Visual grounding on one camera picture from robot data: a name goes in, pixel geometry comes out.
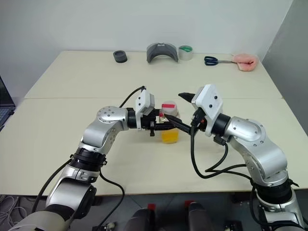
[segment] cable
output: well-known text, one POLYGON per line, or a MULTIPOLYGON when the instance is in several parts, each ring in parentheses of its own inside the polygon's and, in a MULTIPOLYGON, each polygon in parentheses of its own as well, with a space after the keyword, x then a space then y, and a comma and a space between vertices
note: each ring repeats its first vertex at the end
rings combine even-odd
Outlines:
POLYGON ((30 202, 35 202, 35 198, 32 198, 32 197, 24 197, 27 201, 30 201, 30 202))
POLYGON ((123 107, 124 104, 127 102, 127 100, 129 100, 130 97, 131 97, 133 94, 135 94, 137 91, 139 91, 139 90, 144 90, 144 89, 146 89, 145 86, 141 86, 141 87, 135 89, 131 94, 128 95, 128 97, 123 101, 123 103, 122 103, 119 107, 123 107))
POLYGON ((6 195, 0 195, 0 203, 5 199, 6 195))
POLYGON ((0 211, 0 219, 2 219, 2 220, 0 221, 0 224, 2 224, 3 221, 4 221, 5 219, 7 219, 9 226, 10 226, 10 227, 13 227, 13 226, 15 225, 15 223, 18 223, 18 222, 17 222, 17 221, 16 221, 16 222, 13 222, 12 216, 11 216, 11 215, 12 215, 12 211, 13 211, 14 209, 18 208, 18 209, 23 209, 24 212, 25 212, 25 215, 27 215, 27 213, 26 213, 25 208, 20 207, 20 206, 15 207, 16 204, 18 203, 19 197, 13 198, 12 196, 7 196, 7 197, 5 197, 5 198, 2 200, 2 202, 3 202, 5 199, 7 199, 7 198, 11 198, 11 199, 12 199, 12 204, 11 204, 10 208, 7 210, 7 212, 2 212, 2 211, 0 211))
MULTIPOLYGON (((209 174, 209 175, 202 175, 201 172, 198 170, 198 167, 197 167, 197 164, 196 164, 196 160, 194 158, 194 135, 195 135, 195 127, 192 126, 191 128, 191 159, 192 159, 192 166, 195 170, 195 172, 197 173, 197 175, 203 179, 208 179, 208 178, 211 178, 211 177, 214 177, 214 176, 217 176, 221 173, 226 173, 228 170, 231 170, 231 169, 234 169, 234 168, 237 168, 237 167, 246 167, 245 164, 241 164, 241 165, 233 165, 233 166, 230 166, 230 167, 227 167, 227 168, 224 168, 222 170, 217 170, 217 172, 214 172, 212 174, 209 174)), ((228 153, 228 145, 225 143, 225 147, 226 147, 226 150, 227 150, 227 153, 228 153)))
POLYGON ((119 185, 118 183, 115 183, 115 182, 113 182, 113 181, 108 180, 107 178, 105 178, 105 177, 103 176, 101 170, 100 170, 100 177, 101 177, 104 181, 106 181, 106 182, 108 182, 108 183, 110 183, 110 184, 113 184, 113 185, 119 187, 119 188, 121 189, 121 191, 122 191, 122 197, 121 197, 120 201, 116 204, 116 206, 108 213, 108 215, 107 215, 107 216, 101 221, 101 223, 96 227, 96 231, 99 231, 99 230, 100 230, 100 227, 101 227, 101 226, 104 224, 104 222, 110 217, 110 215, 119 207, 119 205, 122 203, 122 201, 123 201, 123 199, 124 199, 124 196, 125 196, 125 192, 124 192, 123 187, 122 187, 121 185, 119 185))
POLYGON ((44 193, 44 191, 46 190, 47 186, 49 185, 49 183, 52 181, 52 179, 69 163, 71 162, 71 159, 69 159, 68 161, 66 161, 64 164, 62 164, 46 181, 46 183, 43 185, 43 187, 41 188, 41 190, 38 193, 38 196, 35 199, 35 202, 33 204, 33 207, 31 209, 31 213, 34 213, 37 209, 37 206, 39 204, 39 201, 44 193))
POLYGON ((234 175, 237 175, 237 176, 241 176, 241 177, 245 177, 247 178, 248 180, 252 181, 252 178, 244 173, 240 173, 240 172, 233 172, 233 171, 226 171, 226 170, 211 170, 211 171, 208 171, 208 172, 222 172, 222 173, 230 173, 230 174, 234 174, 234 175))
POLYGON ((219 165, 221 165, 221 163, 226 159, 229 149, 228 149, 228 145, 226 143, 224 144, 224 146, 225 146, 225 153, 224 153, 223 157, 216 164, 214 164, 212 167, 205 170, 205 172, 210 172, 211 170, 214 170, 219 165))
POLYGON ((251 216, 256 223, 258 223, 261 226, 270 226, 270 227, 273 227, 273 226, 280 226, 280 227, 281 226, 295 226, 295 227, 299 227, 301 229, 303 228, 300 225, 298 225, 295 222, 290 221, 290 220, 279 220, 279 221, 275 221, 275 222, 271 222, 271 223, 258 220, 256 215, 255 215, 254 206, 253 206, 255 190, 256 190, 256 187, 253 186, 251 193, 250 193, 249 208, 250 208, 251 216))
POLYGON ((20 217, 21 217, 22 219, 24 219, 25 216, 20 212, 20 208, 21 208, 21 207, 20 207, 21 198, 22 198, 22 197, 19 197, 19 199, 18 199, 17 207, 18 207, 18 213, 19 213, 20 217))

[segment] red part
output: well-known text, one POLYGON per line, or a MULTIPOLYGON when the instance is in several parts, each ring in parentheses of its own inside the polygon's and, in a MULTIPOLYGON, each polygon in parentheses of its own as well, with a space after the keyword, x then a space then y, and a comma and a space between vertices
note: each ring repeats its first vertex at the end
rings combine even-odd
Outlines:
POLYGON ((156 204, 148 204, 148 209, 151 210, 151 211, 155 211, 156 204))
POLYGON ((163 104, 162 104, 162 107, 165 107, 165 108, 175 108, 175 105, 174 105, 174 104, 166 104, 166 103, 163 103, 163 104))
POLYGON ((194 200, 185 201, 185 208, 188 208, 192 202, 194 202, 194 200))

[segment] scissors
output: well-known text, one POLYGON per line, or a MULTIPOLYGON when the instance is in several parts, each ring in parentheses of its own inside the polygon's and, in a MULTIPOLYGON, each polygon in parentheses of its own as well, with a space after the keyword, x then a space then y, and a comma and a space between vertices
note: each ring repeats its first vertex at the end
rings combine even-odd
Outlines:
POLYGON ((218 60, 215 57, 212 56, 206 56, 204 57, 204 63, 207 66, 215 66, 217 64, 234 64, 235 62, 232 61, 226 61, 226 60, 218 60))

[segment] black cable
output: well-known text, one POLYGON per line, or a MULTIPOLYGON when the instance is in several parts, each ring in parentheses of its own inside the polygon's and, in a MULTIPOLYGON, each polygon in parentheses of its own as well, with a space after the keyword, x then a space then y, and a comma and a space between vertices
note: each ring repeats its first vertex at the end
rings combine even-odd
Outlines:
POLYGON ((146 89, 145 86, 141 86, 141 87, 135 89, 131 94, 128 95, 128 97, 123 101, 123 103, 122 103, 119 107, 123 107, 124 104, 127 102, 127 100, 129 100, 130 97, 131 97, 133 94, 135 94, 137 91, 143 90, 143 89, 146 89))
POLYGON ((110 183, 110 184, 113 184, 113 185, 119 187, 119 188, 121 189, 121 191, 122 191, 122 197, 121 197, 120 201, 116 204, 116 206, 108 213, 108 215, 107 215, 107 216, 101 221, 101 223, 96 227, 96 231, 99 231, 99 230, 100 230, 100 228, 101 228, 101 226, 104 224, 104 222, 110 217, 110 215, 111 215, 111 214, 119 207, 119 205, 122 203, 122 201, 123 201, 123 199, 124 199, 124 196, 125 196, 125 192, 124 192, 123 187, 122 187, 121 185, 119 185, 118 183, 115 183, 115 182, 113 182, 113 181, 108 180, 107 178, 105 178, 105 177, 102 175, 102 171, 101 171, 101 170, 100 170, 100 177, 101 177, 104 181, 106 181, 106 182, 108 182, 108 183, 110 183))
POLYGON ((256 223, 258 223, 261 226, 269 226, 269 227, 273 227, 273 226, 279 226, 279 227, 281 227, 281 226, 295 226, 295 227, 299 227, 299 228, 303 229, 303 227, 301 227, 300 225, 298 225, 295 222, 290 221, 290 220, 279 220, 279 221, 275 221, 275 222, 271 222, 271 223, 258 220, 256 215, 255 215, 254 206, 253 206, 255 190, 256 190, 256 187, 253 186, 251 193, 250 193, 249 208, 250 208, 251 216, 256 223))
POLYGON ((201 172, 198 170, 198 167, 197 167, 197 164, 196 164, 196 160, 194 158, 194 135, 195 135, 195 127, 192 126, 191 128, 191 159, 192 159, 192 166, 195 170, 195 172, 197 173, 197 175, 203 179, 208 179, 208 178, 211 178, 211 177, 214 177, 214 176, 217 176, 221 173, 226 173, 226 171, 228 170, 231 170, 233 168, 237 168, 237 167, 246 167, 245 164, 241 164, 241 165, 233 165, 233 166, 230 166, 230 167, 227 167, 227 168, 224 168, 222 170, 218 170, 217 172, 215 173, 212 173, 212 174, 209 174, 209 175, 202 175, 201 172))
POLYGON ((69 159, 68 161, 66 161, 64 164, 62 164, 46 181, 46 183, 43 185, 43 187, 41 188, 41 190, 38 193, 38 196, 35 199, 35 202, 33 204, 33 207, 31 209, 31 213, 34 213, 37 209, 37 206, 39 204, 39 201, 45 191, 45 189, 47 188, 47 186, 49 185, 49 183, 52 181, 52 179, 69 163, 71 162, 71 159, 69 159))
POLYGON ((252 178, 244 173, 240 173, 240 172, 233 172, 233 171, 226 171, 226 170, 210 170, 208 172, 219 172, 221 171, 222 173, 230 173, 230 174, 234 174, 234 175, 237 175, 237 176, 241 176, 241 177, 245 177, 247 178, 248 180, 252 181, 252 178))
POLYGON ((214 164, 212 167, 209 167, 207 170, 205 170, 205 172, 210 172, 211 170, 214 170, 219 165, 221 165, 221 163, 226 159, 229 149, 228 149, 228 146, 227 146, 226 143, 224 144, 224 146, 225 146, 225 153, 224 153, 223 157, 216 164, 214 164))

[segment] yellow container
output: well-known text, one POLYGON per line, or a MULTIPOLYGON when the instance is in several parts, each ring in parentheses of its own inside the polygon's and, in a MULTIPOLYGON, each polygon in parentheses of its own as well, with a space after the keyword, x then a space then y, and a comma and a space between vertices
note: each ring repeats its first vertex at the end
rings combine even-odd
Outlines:
POLYGON ((162 141, 164 143, 176 143, 179 140, 179 130, 177 128, 162 131, 162 141))

